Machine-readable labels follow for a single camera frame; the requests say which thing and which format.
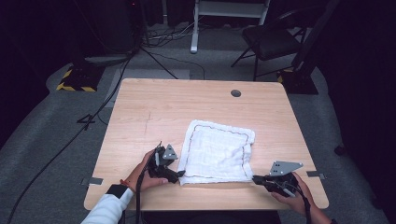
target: table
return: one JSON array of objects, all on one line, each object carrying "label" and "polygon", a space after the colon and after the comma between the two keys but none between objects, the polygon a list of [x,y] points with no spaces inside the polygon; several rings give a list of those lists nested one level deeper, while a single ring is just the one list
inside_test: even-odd
[{"label": "table", "polygon": [[265,0],[263,4],[195,0],[191,53],[196,53],[198,51],[199,15],[260,18],[259,24],[264,24],[269,3],[270,0]]},{"label": "table", "polygon": [[[241,91],[233,97],[232,90]],[[92,209],[109,186],[119,183],[161,141],[177,155],[194,119],[248,128],[256,133],[250,165],[255,175],[268,175],[274,161],[302,162],[297,170],[310,187],[318,207],[329,202],[294,116],[279,83],[125,78],[93,171],[102,185],[90,185],[84,202]],[[178,161],[169,166],[176,170]],[[128,209],[134,209],[134,200]],[[141,209],[262,210],[286,209],[263,186],[251,183],[168,184],[144,191]]]}]

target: white cloth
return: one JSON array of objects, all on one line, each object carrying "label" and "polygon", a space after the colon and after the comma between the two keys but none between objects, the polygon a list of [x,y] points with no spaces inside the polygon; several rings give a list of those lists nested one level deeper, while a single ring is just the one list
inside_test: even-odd
[{"label": "white cloth", "polygon": [[249,161],[255,133],[210,121],[193,120],[186,132],[177,170],[186,173],[180,185],[249,182]]}]

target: white sleeve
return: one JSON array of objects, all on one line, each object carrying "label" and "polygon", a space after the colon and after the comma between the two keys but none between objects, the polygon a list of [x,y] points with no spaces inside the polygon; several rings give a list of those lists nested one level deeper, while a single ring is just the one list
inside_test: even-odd
[{"label": "white sleeve", "polygon": [[133,196],[128,187],[112,185],[81,223],[118,223]]}]

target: white towel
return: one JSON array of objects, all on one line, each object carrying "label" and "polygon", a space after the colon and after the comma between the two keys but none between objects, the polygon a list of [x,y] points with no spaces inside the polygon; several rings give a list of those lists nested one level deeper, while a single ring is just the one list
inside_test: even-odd
[{"label": "white towel", "polygon": [[193,120],[186,132],[178,171],[180,185],[249,182],[249,161],[255,133],[203,120]]}]

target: person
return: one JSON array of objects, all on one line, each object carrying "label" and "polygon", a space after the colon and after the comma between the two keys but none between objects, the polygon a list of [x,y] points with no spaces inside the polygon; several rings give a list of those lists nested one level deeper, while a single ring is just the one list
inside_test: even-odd
[{"label": "person", "polygon": [[[154,149],[146,153],[143,160],[137,164],[137,166],[132,170],[129,176],[125,180],[121,180],[120,184],[112,185],[107,193],[101,197],[96,206],[91,210],[91,212],[85,217],[81,222],[82,224],[87,223],[118,223],[122,211],[126,209],[128,203],[134,196],[136,192],[136,183],[141,172],[143,171],[146,163],[148,162]],[[330,220],[316,205],[313,200],[312,194],[309,187],[305,182],[295,173],[294,176],[297,178],[303,194],[308,199],[311,204],[310,215],[312,224],[331,224],[336,223],[334,220]],[[166,178],[156,178],[150,177],[149,172],[146,171],[143,182],[141,184],[141,191],[145,189],[158,187],[168,183]],[[295,212],[305,216],[304,201],[301,194],[296,192],[296,197],[284,197],[278,193],[271,192],[271,195],[278,200],[280,203],[287,204],[290,209]]]}]

